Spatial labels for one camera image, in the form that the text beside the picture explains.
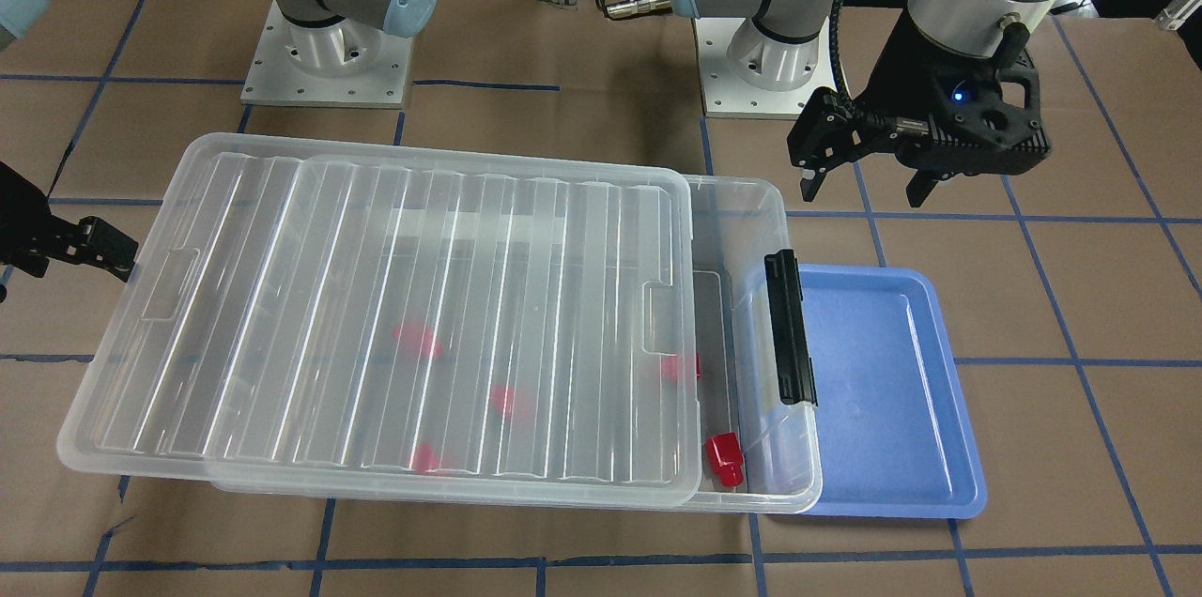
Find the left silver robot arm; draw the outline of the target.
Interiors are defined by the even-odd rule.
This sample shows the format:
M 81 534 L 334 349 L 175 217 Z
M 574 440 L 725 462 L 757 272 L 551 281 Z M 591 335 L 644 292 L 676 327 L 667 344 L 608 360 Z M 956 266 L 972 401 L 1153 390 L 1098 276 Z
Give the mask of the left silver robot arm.
M 867 155 L 914 171 L 908 203 L 953 177 L 1018 177 L 1051 153 L 1040 117 L 1039 70 L 1027 42 L 1057 0 L 908 0 L 862 92 L 839 62 L 844 0 L 670 0 L 674 14 L 738 17 L 731 61 L 748 84 L 785 91 L 807 78 L 821 38 L 833 83 L 804 102 L 787 135 L 801 192 Z

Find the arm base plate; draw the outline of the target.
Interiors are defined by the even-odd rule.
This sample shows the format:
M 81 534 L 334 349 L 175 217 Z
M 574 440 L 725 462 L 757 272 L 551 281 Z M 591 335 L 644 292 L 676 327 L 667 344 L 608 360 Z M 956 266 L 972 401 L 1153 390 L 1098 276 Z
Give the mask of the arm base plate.
M 795 121 L 816 89 L 833 88 L 829 23 L 787 44 L 743 17 L 692 20 L 706 117 Z
M 401 109 L 413 49 L 412 38 L 355 20 L 300 26 L 270 2 L 240 101 L 276 108 Z

